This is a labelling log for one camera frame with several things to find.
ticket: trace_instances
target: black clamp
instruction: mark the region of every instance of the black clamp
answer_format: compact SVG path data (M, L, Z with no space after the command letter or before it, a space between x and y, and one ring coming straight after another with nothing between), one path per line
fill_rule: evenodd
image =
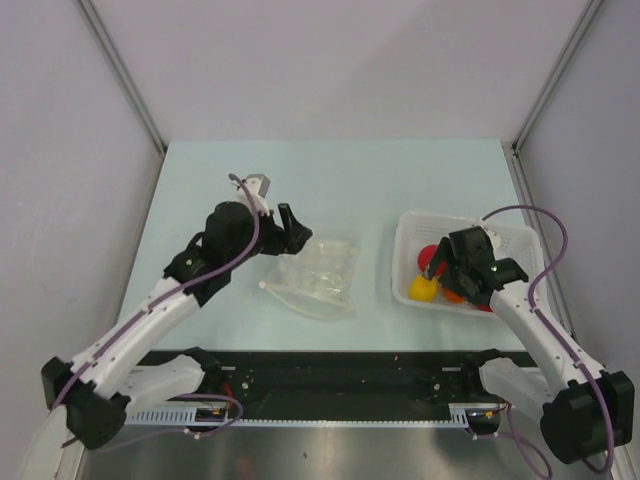
M425 276L432 279L443 262L447 262L447 269L438 280L440 284L474 305L489 306L496 290L502 290L507 283L529 280L512 258L495 259L491 239L482 227L443 237Z

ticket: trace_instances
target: white plastic basket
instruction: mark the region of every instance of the white plastic basket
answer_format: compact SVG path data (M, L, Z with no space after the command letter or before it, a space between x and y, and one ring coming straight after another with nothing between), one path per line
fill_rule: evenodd
M420 250L427 245L437 245L440 243L440 239L449 233L469 228L474 224L476 224L476 220L468 218L435 215L428 212L404 213L400 217L396 229L393 247L391 267L393 296L399 302L414 307L446 310L480 317L494 316L493 313L478 310L467 302L452 304L444 298L441 290L438 291L438 295L432 303L417 302L408 296L411 282L420 274L417 263ZM527 272L530 281L544 269L540 239L533 229L492 221L485 222L483 226L500 236L500 247L496 249L496 258L513 258ZM536 290L541 301L546 303L547 288L544 280L540 282Z

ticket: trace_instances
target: clear plastic bag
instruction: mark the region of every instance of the clear plastic bag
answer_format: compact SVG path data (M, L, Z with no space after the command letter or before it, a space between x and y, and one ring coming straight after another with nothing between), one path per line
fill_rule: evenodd
M297 255L281 255L260 288L292 310L334 319L355 313L349 288L360 241L354 234L314 235Z

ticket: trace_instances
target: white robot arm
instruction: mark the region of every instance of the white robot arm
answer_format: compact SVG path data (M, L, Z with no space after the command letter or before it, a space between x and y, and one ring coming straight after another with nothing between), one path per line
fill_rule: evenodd
M278 205L283 227L275 224L264 199L269 186L264 175L232 181L237 199L216 206L205 230L175 256L135 313L71 362L53 358L43 367L48 407L66 407L67 427L87 448L111 440L129 415L203 385L219 388L220 365L200 349L158 367L134 367L226 286L233 268L258 253L296 254L311 237L287 204Z
M505 207L506 210L516 207ZM631 441L634 387L623 373L610 374L560 326L536 287L511 258L496 260L481 226L444 237L425 276L474 305L490 307L515 332L543 378L518 368L497 350L471 359L466 373L478 393L497 395L540 423L554 455L573 463Z

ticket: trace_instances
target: gray wall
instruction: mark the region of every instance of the gray wall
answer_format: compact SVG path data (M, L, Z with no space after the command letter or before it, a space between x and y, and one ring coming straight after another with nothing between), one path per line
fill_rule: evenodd
M522 161L569 229L559 267L579 340L640 386L640 2L605 2ZM557 236L549 228L557 247ZM636 436L640 431L636 416ZM640 446L632 448L636 460Z
M69 0L0 15L0 476L46 415L39 369L113 323L160 161Z
M171 140L510 140L586 3L95 0Z

